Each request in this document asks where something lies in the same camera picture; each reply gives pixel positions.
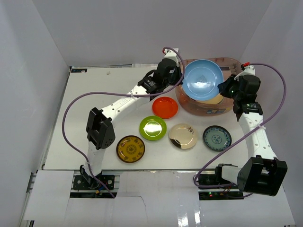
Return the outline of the beige yellow plate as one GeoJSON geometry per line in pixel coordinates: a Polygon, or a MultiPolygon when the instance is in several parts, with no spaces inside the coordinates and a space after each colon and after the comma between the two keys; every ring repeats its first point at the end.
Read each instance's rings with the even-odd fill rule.
{"type": "Polygon", "coordinates": [[[209,104],[209,105],[216,105],[216,104],[220,103],[222,100],[223,100],[223,96],[218,94],[214,98],[212,98],[210,100],[200,101],[200,103],[209,104]]]}

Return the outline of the light blue plate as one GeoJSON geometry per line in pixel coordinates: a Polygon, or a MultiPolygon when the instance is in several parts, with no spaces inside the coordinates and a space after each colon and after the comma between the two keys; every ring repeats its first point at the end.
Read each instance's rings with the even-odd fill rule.
{"type": "Polygon", "coordinates": [[[220,67],[213,61],[200,59],[185,67],[182,89],[194,100],[208,101],[219,94],[218,85],[223,82],[220,67]]]}

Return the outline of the cream brown glossy plate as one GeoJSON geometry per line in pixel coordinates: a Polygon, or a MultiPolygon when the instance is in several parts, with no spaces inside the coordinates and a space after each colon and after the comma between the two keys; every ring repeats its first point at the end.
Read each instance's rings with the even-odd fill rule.
{"type": "Polygon", "coordinates": [[[198,131],[192,125],[179,123],[170,129],[169,139],[177,148],[190,149],[198,141],[198,131]]]}

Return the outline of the yellow brown patterned plate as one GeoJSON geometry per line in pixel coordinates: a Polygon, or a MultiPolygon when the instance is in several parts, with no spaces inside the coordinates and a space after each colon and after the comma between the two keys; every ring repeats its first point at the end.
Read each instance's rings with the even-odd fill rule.
{"type": "Polygon", "coordinates": [[[118,158],[125,163],[135,163],[145,154],[145,144],[137,136],[129,135],[121,138],[116,146],[118,158]]]}

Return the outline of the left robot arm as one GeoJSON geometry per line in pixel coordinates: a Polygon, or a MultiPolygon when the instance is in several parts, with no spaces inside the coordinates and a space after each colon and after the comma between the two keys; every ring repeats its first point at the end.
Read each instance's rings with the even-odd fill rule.
{"type": "Polygon", "coordinates": [[[177,57],[164,57],[157,69],[149,71],[134,88],[114,103],[102,109],[93,108],[86,126],[89,141],[88,163],[84,183],[94,189],[99,186],[102,172],[102,160],[105,150],[115,140],[114,127],[135,109],[162,95],[164,89],[176,85],[181,78],[181,69],[177,57]]]}

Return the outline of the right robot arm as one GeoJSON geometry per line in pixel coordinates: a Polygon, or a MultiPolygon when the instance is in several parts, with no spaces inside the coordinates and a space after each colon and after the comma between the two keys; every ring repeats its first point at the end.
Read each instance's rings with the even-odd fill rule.
{"type": "Polygon", "coordinates": [[[233,100],[233,111],[240,124],[249,159],[243,167],[221,164],[221,172],[214,176],[218,188],[230,183],[241,192],[276,196],[287,172],[287,164],[277,158],[262,127],[263,111],[256,102],[260,79],[254,75],[234,74],[218,85],[219,93],[233,100]]]}

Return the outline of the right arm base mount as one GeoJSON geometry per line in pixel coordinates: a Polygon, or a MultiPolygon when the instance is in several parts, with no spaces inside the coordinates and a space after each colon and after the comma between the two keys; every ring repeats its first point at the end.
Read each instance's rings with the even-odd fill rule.
{"type": "MultiPolygon", "coordinates": [[[[200,185],[222,185],[229,184],[224,179],[219,179],[215,174],[201,174],[197,180],[200,185]]],[[[244,195],[239,191],[237,186],[226,186],[219,188],[203,189],[198,188],[198,196],[200,201],[222,201],[222,200],[242,200],[244,195]]]]}

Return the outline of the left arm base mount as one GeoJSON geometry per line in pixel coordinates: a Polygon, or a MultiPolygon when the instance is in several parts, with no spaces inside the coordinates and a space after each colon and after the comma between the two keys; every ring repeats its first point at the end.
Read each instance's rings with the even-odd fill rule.
{"type": "MultiPolygon", "coordinates": [[[[115,176],[114,175],[103,175],[102,173],[96,176],[99,181],[101,181],[109,190],[114,189],[115,176]]],[[[96,181],[93,177],[89,176],[83,165],[80,166],[80,173],[74,176],[74,181],[72,185],[73,190],[84,191],[84,190],[95,190],[102,191],[105,190],[104,185],[96,181]]]]}

